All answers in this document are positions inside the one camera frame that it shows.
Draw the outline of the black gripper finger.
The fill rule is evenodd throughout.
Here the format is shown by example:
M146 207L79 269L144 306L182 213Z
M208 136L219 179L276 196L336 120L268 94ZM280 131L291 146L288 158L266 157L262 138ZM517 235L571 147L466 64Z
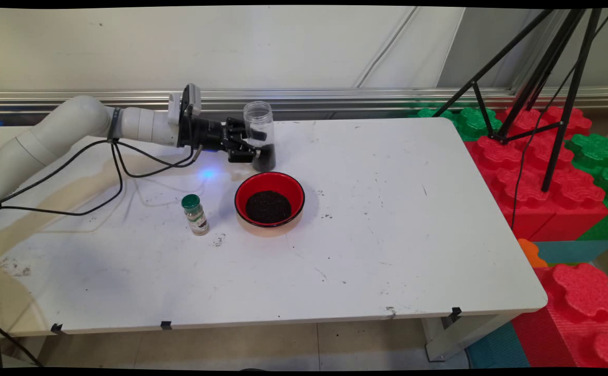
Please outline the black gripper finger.
M227 155L230 163L251 163L259 151L243 140L228 140Z
M225 121L225 142L254 142L264 143L267 140L267 133L257 131L247 126L241 119L227 117Z

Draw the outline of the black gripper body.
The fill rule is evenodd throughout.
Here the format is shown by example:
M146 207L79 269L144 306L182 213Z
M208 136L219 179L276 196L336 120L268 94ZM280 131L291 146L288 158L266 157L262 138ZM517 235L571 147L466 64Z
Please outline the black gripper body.
M178 121L178 148L202 147L204 151L225 151L229 146L227 128L222 122L202 117L182 116Z

